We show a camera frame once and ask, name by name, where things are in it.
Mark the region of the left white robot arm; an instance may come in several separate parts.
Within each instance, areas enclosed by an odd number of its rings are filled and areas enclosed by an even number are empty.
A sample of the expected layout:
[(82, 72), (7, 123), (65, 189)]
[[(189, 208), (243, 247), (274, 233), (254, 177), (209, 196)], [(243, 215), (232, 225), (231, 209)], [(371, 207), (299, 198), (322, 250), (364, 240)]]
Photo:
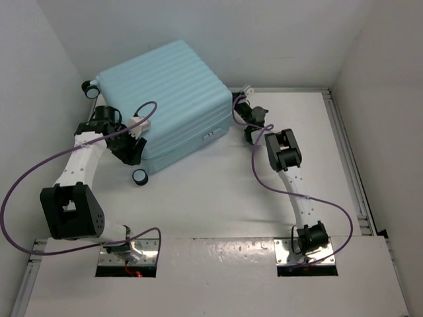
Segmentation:
[(149, 119), (139, 114), (123, 124), (121, 112), (111, 106), (95, 107), (90, 120), (78, 125), (75, 148), (65, 169), (52, 187), (40, 193), (52, 238), (93, 241), (126, 264), (140, 261), (142, 252), (130, 240), (130, 228), (106, 220), (92, 184), (105, 151), (129, 166), (141, 162), (147, 143), (141, 134), (150, 125)]

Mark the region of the light blue suitcase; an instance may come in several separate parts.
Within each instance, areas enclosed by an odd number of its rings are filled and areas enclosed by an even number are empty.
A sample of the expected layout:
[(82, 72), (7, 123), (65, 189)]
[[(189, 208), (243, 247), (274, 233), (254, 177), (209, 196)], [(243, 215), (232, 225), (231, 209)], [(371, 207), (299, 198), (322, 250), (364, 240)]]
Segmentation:
[(123, 124), (149, 119), (140, 166), (154, 174), (224, 136), (232, 94), (200, 56), (177, 40), (101, 71), (82, 83), (90, 99), (102, 95)]

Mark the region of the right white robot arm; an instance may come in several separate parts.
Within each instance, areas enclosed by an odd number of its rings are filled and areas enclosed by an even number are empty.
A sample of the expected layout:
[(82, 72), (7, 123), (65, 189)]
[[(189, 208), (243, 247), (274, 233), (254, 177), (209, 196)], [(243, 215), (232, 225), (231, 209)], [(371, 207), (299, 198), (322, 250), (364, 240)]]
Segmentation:
[(302, 154), (291, 129), (273, 132), (272, 127), (266, 127), (268, 110), (260, 106), (251, 107), (248, 101), (251, 94), (250, 87), (233, 94), (233, 119), (244, 127), (247, 143), (266, 147), (270, 166), (282, 180), (295, 216), (293, 229), (297, 231), (297, 241), (291, 242), (292, 252), (304, 256), (325, 247), (328, 234), (315, 214), (303, 181)]

